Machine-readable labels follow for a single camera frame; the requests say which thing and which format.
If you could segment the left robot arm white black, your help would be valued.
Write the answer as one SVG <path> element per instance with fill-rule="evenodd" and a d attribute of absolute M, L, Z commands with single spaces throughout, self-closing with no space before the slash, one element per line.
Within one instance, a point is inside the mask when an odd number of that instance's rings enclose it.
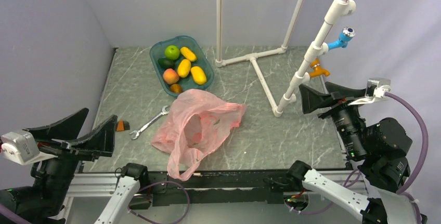
<path fill-rule="evenodd" d="M 1 223 L 65 223 L 74 197 L 108 197 L 97 223 L 117 223 L 136 193 L 148 189 L 146 166 L 128 163 L 115 174 L 79 174 L 81 162 L 111 157 L 118 118 L 79 133 L 87 108 L 49 125 L 1 136 L 1 156 L 31 165 L 31 186 L 1 190 Z"/>

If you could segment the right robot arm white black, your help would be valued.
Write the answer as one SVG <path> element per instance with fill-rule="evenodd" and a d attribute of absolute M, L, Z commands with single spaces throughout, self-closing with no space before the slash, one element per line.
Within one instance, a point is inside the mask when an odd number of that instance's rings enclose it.
<path fill-rule="evenodd" d="M 343 141 L 347 159 L 358 162 L 358 170 L 376 187 L 380 198 L 368 197 L 329 180 L 302 161 L 296 161 L 286 173 L 292 190 L 313 191 L 345 209 L 361 223 L 426 223 L 407 189 L 419 174 L 428 151 L 427 127 L 418 112 L 391 93 L 391 81 L 371 78 L 364 89 L 351 89 L 331 82 L 326 93 L 300 85 L 305 114 L 325 109 L 320 119 L 330 118 Z M 422 149 L 415 169 L 410 169 L 407 153 L 412 139 L 399 122 L 391 117 L 367 126 L 359 107 L 386 98 L 396 99 L 416 118 L 422 132 Z"/>

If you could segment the fake peach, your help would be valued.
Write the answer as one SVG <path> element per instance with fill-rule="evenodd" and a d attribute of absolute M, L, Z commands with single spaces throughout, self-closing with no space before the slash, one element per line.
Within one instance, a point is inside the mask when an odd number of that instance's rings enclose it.
<path fill-rule="evenodd" d="M 164 82 L 168 85 L 177 84 L 180 79 L 177 72 L 173 69 L 166 69 L 163 72 L 162 78 L 163 78 Z"/>

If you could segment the orange fake fruit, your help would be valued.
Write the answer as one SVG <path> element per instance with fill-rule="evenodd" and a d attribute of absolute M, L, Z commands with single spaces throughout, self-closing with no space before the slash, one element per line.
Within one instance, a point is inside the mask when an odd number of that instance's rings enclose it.
<path fill-rule="evenodd" d="M 179 84 L 172 84 L 170 86 L 170 91 L 175 94 L 180 94 L 183 92 L 183 88 Z"/>

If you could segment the pink plastic bag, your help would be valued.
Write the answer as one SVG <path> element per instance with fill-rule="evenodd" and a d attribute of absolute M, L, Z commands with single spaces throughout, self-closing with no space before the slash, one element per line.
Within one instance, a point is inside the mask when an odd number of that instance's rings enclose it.
<path fill-rule="evenodd" d="M 199 89 L 181 93 L 151 144 L 169 154 L 167 173 L 187 181 L 201 161 L 215 152 L 240 126 L 247 106 L 224 101 Z"/>

